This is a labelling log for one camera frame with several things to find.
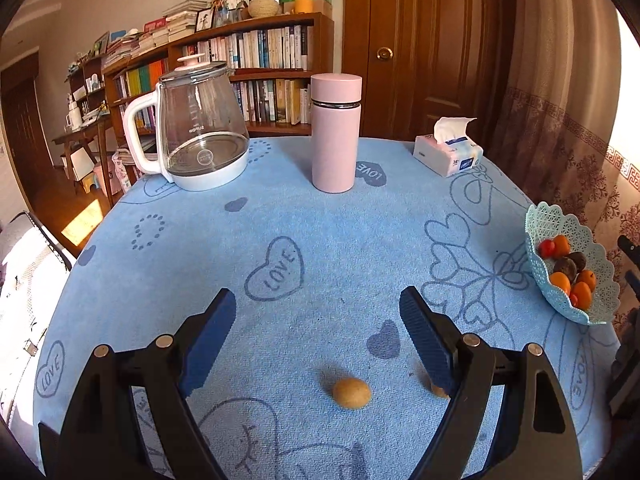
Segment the red tomato in basket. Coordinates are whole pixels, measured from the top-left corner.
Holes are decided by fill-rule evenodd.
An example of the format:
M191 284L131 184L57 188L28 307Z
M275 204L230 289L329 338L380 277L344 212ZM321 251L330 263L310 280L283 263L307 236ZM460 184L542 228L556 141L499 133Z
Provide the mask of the red tomato in basket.
M551 259L554 256L555 252L555 242L554 240L543 240L537 249L538 255L543 259Z

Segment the patterned curtain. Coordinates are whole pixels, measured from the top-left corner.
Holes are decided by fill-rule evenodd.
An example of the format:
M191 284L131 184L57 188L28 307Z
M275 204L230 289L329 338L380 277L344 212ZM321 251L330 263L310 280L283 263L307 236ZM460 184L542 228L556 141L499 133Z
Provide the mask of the patterned curtain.
M612 0L516 0L508 88L486 150L529 198L574 214L605 247L623 330L637 307L617 240L639 239L639 44Z

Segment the blue patterned tablecloth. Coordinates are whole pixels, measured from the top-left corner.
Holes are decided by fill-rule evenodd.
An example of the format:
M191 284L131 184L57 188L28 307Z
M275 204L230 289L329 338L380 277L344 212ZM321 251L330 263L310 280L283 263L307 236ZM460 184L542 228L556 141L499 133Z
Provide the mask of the blue patterned tablecloth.
M567 321L529 269L528 197L492 162L443 178L405 143L359 143L354 187L310 182L305 138L255 139L245 171L206 192L146 177L80 254L42 346L35 422L60 429L91 351L146 346L221 289L236 318L194 419L233 479L405 479L445 413L402 325L414 286L463 333L536 342L558 375L582 466L610 446L611 326ZM341 408L355 377L371 401Z

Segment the wooden bookshelf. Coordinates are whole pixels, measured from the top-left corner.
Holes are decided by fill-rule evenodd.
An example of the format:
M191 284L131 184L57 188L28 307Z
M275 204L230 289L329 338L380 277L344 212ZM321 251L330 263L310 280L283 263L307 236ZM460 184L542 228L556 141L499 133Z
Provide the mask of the wooden bookshelf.
M284 14L210 28L122 58L103 70L106 102L118 142L124 142L124 109L151 92L163 73L186 54L202 52L230 66L230 80L248 90L261 82L299 80L333 70L334 21L322 13Z

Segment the orange mandarin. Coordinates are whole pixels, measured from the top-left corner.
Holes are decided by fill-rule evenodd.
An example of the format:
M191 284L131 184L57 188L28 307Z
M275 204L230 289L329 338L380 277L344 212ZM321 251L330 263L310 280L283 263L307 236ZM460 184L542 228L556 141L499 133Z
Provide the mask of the orange mandarin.
M570 296L572 290L572 282L570 278L563 272L553 272L549 275L549 282L562 290L566 296Z
M579 307L577 309L582 311L588 311L592 304L592 292L589 287L584 283L575 283L570 291L571 294L575 294L579 300Z
M594 292L597 287L597 275L591 270L582 270L582 272L578 274L577 283L586 284L589 287L590 292Z

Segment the orange in basket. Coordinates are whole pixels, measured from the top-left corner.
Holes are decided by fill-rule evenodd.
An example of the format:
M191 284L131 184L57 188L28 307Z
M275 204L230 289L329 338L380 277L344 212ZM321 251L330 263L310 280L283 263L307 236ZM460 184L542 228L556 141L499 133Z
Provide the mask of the orange in basket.
M552 258L554 260L559 260L561 258L567 257L571 252L572 248L570 248L570 241L568 238L563 235L557 235L553 240L553 252Z

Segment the mint lattice fruit basket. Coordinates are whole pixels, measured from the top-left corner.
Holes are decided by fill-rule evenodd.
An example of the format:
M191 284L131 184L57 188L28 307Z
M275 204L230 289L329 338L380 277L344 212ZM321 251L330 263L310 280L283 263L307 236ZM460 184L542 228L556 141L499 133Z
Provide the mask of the mint lattice fruit basket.
M620 285L590 229L574 214L545 202L528 208L524 229L534 280L551 307L582 325L612 322L620 306Z

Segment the woven round basket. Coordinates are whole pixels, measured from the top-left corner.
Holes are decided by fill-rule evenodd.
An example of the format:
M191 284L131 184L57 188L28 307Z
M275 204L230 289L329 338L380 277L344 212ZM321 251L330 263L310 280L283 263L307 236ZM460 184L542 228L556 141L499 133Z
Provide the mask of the woven round basket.
M252 0L247 8L251 18L271 18L280 12L277 0Z

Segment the picture frame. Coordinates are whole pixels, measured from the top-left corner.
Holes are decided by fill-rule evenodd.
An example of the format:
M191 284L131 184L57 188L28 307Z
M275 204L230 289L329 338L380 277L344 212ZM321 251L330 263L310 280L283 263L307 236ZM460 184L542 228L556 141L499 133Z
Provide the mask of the picture frame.
M196 17L196 22L195 22L195 31L202 32L203 30L210 29L213 24L213 17L214 17L213 8L203 9L200 12L198 12L198 16Z

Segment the brown wooden door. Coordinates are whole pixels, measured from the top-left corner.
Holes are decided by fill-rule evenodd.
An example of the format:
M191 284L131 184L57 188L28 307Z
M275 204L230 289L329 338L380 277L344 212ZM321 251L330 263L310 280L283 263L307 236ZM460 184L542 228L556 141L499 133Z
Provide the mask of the brown wooden door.
M411 141L475 118L486 146L506 95L516 0L344 0L342 70L362 78L362 136ZM380 47L394 57L376 58Z

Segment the glass electric kettle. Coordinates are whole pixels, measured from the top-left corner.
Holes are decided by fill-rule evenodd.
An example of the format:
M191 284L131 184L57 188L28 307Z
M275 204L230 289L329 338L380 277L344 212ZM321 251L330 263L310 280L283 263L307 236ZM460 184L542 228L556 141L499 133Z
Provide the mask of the glass electric kettle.
M194 54L178 59L155 89L126 108L124 131L136 167L186 191L219 188L247 166L250 136L224 61ZM134 116L155 112L157 158L145 155Z

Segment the yellow cylinder candle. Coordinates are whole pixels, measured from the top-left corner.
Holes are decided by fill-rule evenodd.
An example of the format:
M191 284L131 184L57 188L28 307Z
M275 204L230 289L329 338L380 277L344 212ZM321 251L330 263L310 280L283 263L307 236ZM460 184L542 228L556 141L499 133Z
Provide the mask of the yellow cylinder candle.
M309 14L314 12L314 0L294 0L294 12L296 14Z

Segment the pink thermos bottle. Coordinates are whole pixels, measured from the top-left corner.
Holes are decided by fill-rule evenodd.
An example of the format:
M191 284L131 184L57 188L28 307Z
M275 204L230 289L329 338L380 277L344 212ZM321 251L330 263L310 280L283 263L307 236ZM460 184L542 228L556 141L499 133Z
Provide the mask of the pink thermos bottle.
M355 182L362 78L323 73L311 77L311 181L340 194Z

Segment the tissue pack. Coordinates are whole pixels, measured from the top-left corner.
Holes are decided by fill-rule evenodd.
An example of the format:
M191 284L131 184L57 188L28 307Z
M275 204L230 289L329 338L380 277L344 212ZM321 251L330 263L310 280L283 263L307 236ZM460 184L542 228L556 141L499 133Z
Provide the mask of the tissue pack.
M466 132L475 118L441 117L435 122L433 132L417 136L413 157L441 177L475 167L483 158L484 150Z

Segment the brass door knob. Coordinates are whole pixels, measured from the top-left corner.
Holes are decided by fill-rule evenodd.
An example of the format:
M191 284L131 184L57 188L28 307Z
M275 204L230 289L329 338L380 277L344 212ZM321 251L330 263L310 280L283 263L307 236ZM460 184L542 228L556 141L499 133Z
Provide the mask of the brass door knob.
M376 58L380 61L390 61L394 57L394 51L389 47L380 47L376 51Z

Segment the tan longan fruit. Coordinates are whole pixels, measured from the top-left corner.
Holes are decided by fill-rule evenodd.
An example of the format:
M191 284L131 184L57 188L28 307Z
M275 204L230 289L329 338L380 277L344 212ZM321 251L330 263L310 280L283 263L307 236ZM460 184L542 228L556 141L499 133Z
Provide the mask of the tan longan fruit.
M435 396L439 396L440 398L449 399L449 394L443 388L436 386L435 384L430 385L430 390L434 393Z
M360 410L371 401L372 392L363 380L346 377L333 385L332 398L341 408Z

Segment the dark passion fruit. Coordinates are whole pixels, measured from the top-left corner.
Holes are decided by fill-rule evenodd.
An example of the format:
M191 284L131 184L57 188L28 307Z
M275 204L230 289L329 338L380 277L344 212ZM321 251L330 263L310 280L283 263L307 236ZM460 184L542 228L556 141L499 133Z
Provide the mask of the dark passion fruit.
M553 272L565 273L570 278L572 284L574 283L577 276L576 266L574 265L574 262L567 257L555 261Z
M571 252L567 258L574 262L576 266L576 273L579 274L582 270L585 270L587 264L587 258L582 252Z

